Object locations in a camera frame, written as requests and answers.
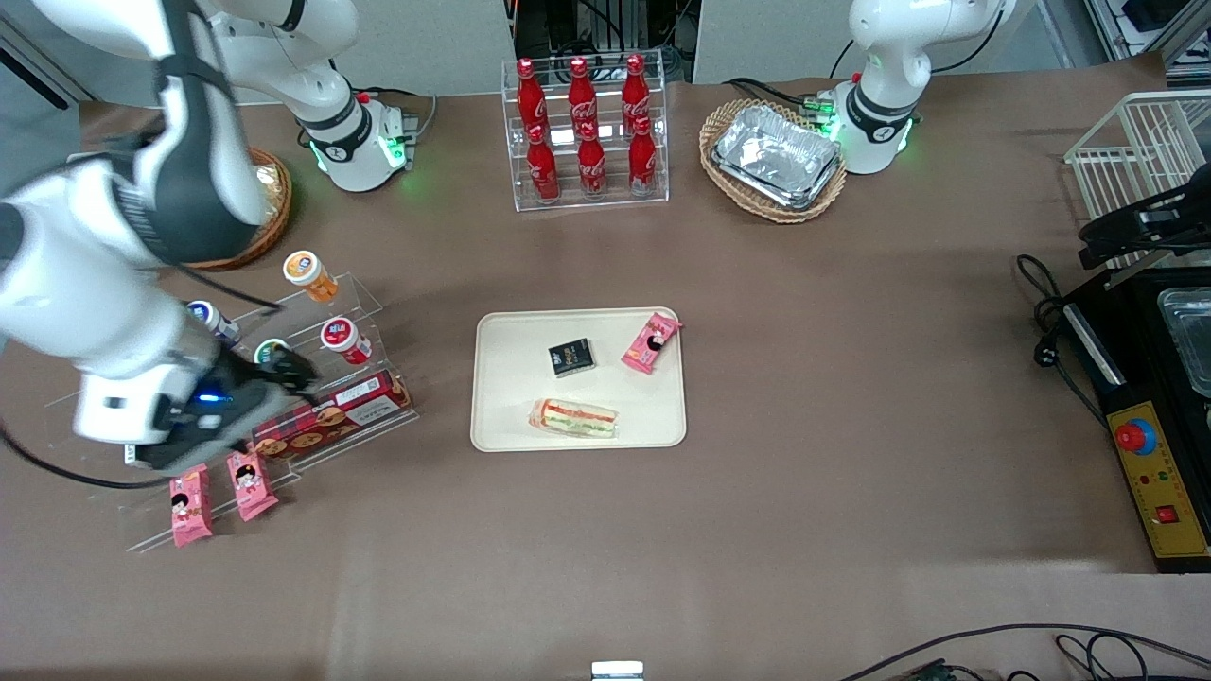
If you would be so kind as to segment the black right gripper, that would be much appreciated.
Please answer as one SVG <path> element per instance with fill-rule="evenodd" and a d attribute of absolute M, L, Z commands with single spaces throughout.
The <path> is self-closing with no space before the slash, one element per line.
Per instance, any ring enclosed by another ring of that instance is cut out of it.
<path fill-rule="evenodd" d="M 182 406 L 172 443 L 230 447 L 280 410 L 281 389 L 315 400 L 316 383 L 308 359 L 285 347 L 272 347 L 254 365 L 242 357 L 217 357 Z"/>

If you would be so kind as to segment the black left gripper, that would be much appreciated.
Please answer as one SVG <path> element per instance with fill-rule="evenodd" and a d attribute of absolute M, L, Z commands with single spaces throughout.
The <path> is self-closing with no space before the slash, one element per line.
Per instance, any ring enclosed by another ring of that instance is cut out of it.
<path fill-rule="evenodd" d="M 1141 201 L 1133 213 L 1107 213 L 1081 228 L 1079 262 L 1086 271 L 1121 269 L 1159 247 L 1207 248 L 1209 185 L 1182 185 Z"/>

